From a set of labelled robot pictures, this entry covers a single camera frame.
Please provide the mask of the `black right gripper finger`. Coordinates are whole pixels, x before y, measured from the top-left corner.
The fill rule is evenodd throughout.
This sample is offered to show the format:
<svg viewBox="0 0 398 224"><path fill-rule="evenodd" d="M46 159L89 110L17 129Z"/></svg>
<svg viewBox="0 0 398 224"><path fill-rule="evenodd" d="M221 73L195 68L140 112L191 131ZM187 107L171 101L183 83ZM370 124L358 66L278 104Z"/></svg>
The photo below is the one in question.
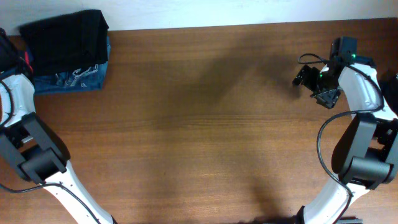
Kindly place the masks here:
<svg viewBox="0 0 398 224"><path fill-rule="evenodd" d="M341 92L339 89L327 90L319 93L314 93L310 97L316 99L316 103L327 108L332 109L338 101Z"/></svg>
<svg viewBox="0 0 398 224"><path fill-rule="evenodd" d="M298 74L296 75L296 77L293 79L292 84L294 86L299 86L299 85L304 85L307 82L307 78L310 74L311 71L311 67L308 65L304 65L300 71L298 72Z"/></svg>

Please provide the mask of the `black leggings red waistband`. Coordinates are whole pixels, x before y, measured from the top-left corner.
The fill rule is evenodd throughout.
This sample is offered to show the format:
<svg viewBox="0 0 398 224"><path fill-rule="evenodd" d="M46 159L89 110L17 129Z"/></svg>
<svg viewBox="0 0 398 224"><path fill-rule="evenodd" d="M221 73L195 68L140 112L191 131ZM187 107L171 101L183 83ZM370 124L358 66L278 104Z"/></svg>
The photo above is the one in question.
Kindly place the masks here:
<svg viewBox="0 0 398 224"><path fill-rule="evenodd" d="M28 73L33 74L34 71L33 71L33 68L32 68L32 66L31 66L31 64L30 64L31 57L30 57L28 51L20 50L20 51L19 51L19 56L20 56L20 58L22 59L22 66L23 66L23 68L24 68Z"/></svg>

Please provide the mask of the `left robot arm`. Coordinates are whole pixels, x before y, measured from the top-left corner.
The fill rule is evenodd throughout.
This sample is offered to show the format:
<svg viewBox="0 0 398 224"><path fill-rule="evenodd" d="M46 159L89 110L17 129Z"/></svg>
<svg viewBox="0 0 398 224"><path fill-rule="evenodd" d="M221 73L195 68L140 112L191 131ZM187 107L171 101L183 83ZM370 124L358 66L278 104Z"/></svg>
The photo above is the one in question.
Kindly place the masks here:
<svg viewBox="0 0 398 224"><path fill-rule="evenodd" d="M1 157L16 174L45 189L77 223L115 223L78 179L65 143L37 115L32 69L1 31Z"/></svg>

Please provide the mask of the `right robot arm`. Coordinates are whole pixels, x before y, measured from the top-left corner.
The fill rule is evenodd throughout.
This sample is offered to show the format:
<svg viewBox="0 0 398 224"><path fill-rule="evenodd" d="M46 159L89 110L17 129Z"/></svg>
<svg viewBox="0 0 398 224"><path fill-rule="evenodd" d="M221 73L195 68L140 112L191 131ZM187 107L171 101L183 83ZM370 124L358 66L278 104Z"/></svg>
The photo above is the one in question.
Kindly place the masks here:
<svg viewBox="0 0 398 224"><path fill-rule="evenodd" d="M315 199L300 208L293 222L362 223L343 215L358 198L397 175L397 76L378 79L374 60L357 54L357 40L352 37L335 39L328 59L298 63L302 68L293 85L308 88L317 104L328 109L344 94L349 111L332 116L320 127L317 156L329 179ZM352 120L328 168L321 152L322 134L328 124L343 116Z"/></svg>

